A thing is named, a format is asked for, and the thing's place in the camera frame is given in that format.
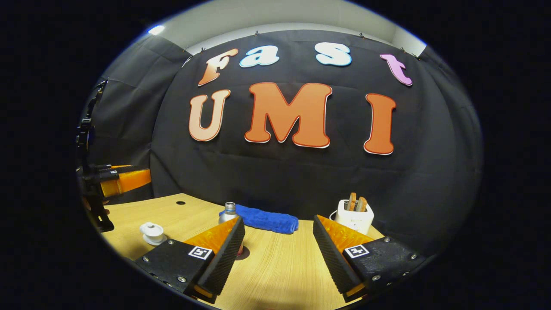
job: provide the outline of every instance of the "light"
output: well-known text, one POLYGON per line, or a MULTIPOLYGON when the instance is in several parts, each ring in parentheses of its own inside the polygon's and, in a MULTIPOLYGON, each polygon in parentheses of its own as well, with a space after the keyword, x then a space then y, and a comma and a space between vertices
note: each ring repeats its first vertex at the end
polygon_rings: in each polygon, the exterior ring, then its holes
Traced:
POLYGON ((151 33, 152 35, 158 35, 164 29, 165 29, 164 26, 158 25, 158 26, 155 26, 155 27, 151 28, 148 32, 151 33))

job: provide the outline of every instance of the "pink letter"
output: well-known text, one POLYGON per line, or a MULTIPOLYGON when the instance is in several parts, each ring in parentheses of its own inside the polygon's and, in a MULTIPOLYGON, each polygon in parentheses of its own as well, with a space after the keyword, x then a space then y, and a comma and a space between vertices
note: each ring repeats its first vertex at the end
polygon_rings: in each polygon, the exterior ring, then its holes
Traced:
POLYGON ((394 74, 394 77, 400 81, 400 83, 406 86, 411 86, 413 84, 412 79, 405 76, 402 71, 402 69, 406 69, 406 67, 403 63, 399 62, 396 57, 389 54, 381 54, 380 56, 386 60, 386 63, 388 63, 388 66, 390 67, 390 71, 394 74))

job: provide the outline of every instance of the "white sticker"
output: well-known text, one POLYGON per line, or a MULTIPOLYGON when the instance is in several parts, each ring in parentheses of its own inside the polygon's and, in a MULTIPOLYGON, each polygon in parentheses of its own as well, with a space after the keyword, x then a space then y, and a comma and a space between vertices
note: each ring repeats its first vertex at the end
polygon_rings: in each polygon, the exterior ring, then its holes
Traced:
POLYGON ((193 250, 191 250, 191 252, 188 255, 206 260, 208 255, 211 252, 212 252, 211 249, 206 249, 206 248, 201 248, 201 247, 194 247, 193 250))
POLYGON ((348 253, 348 256, 350 256, 350 258, 356 258, 369 253, 369 251, 361 244, 356 245, 355 247, 346 248, 344 250, 346 251, 346 253, 348 253))

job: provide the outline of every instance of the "letter m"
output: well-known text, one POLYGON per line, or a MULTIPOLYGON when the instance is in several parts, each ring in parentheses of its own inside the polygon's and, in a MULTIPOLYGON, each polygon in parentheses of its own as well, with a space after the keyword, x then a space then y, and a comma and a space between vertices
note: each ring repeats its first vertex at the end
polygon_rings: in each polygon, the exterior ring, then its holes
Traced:
POLYGON ((325 109, 327 97, 333 93, 331 87, 318 83, 304 84, 290 104, 275 83, 253 84, 249 91, 255 96, 255 103, 251 129, 245 133, 245 140, 268 142, 271 138, 266 131, 268 119, 277 141, 283 143, 300 119, 293 143, 304 147, 329 146, 329 137, 325 135, 325 109))

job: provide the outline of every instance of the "orange letter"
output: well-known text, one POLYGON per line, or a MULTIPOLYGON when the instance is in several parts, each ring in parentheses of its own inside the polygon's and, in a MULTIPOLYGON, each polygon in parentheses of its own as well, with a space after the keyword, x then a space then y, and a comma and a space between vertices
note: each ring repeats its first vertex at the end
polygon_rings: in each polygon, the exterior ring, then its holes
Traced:
POLYGON ((293 136, 298 146, 325 148, 329 137, 325 135, 325 104, 333 93, 331 87, 318 84, 304 84, 291 104, 275 83, 257 83, 249 88, 255 95, 251 129, 245 133, 249 142, 265 143, 270 140, 266 131, 266 117, 269 118, 277 141, 284 142, 289 132, 300 118, 299 130, 293 136))
POLYGON ((396 103, 379 94, 367 94, 365 100, 371 104, 371 134, 369 140, 365 141, 364 150, 371 154, 390 155, 394 151, 394 145, 390 142, 390 129, 392 110, 396 103))
POLYGON ((205 74, 199 81, 198 85, 203 86, 219 77, 220 73, 216 72, 216 70, 218 68, 220 68, 220 70, 224 69, 228 65, 228 62, 230 62, 230 58, 228 56, 235 56, 237 55, 237 52, 237 49, 233 49, 209 59, 207 61, 207 69, 205 70, 205 74))
POLYGON ((207 95, 193 97, 190 101, 190 135, 197 141, 210 141, 220 131, 222 125, 222 113, 224 112, 224 102, 230 95, 229 89, 223 89, 212 94, 214 106, 212 108, 212 120, 207 128, 201 126, 201 112, 203 104, 207 101, 207 95))

